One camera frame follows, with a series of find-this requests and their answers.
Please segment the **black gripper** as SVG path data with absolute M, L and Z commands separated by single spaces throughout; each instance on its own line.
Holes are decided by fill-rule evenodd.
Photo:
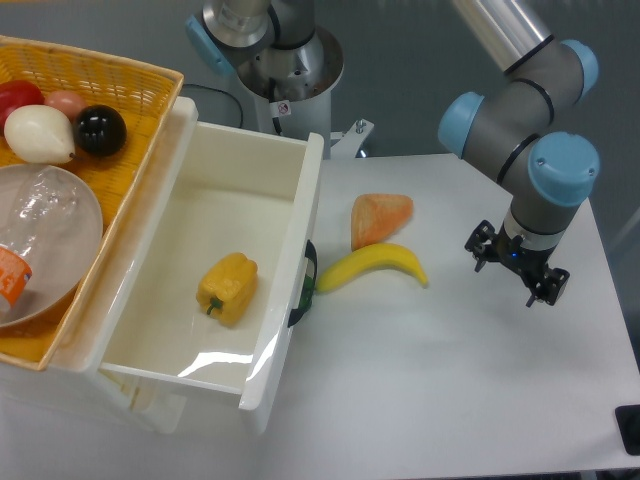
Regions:
M 549 257 L 554 248 L 525 248 L 521 236 L 509 238 L 504 230 L 496 234 L 493 225 L 487 220 L 481 221 L 472 231 L 464 248 L 475 260 L 475 272 L 480 272 L 487 263 L 498 262 L 517 274 L 530 292 L 527 307 L 535 302 L 554 306 L 570 278 L 567 270 L 548 268 Z

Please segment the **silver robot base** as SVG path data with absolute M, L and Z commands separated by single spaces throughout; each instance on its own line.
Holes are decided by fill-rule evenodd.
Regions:
M 344 56 L 319 26 L 313 1 L 207 1 L 185 22 L 195 51 L 217 75 L 235 75 L 251 96 L 262 133 L 323 137 L 331 153 L 332 90 Z

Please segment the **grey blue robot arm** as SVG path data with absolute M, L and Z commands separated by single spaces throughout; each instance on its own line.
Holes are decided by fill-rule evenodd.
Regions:
M 553 305 L 570 278 L 549 259 L 600 171 L 584 137 L 549 132 L 599 75 L 593 51 L 559 41 L 523 1 L 456 1 L 455 10 L 508 80 L 498 94 L 459 96 L 438 128 L 440 143 L 507 191 L 500 227 L 482 221 L 465 249 L 481 270 L 499 263 L 529 290 L 531 303 Z

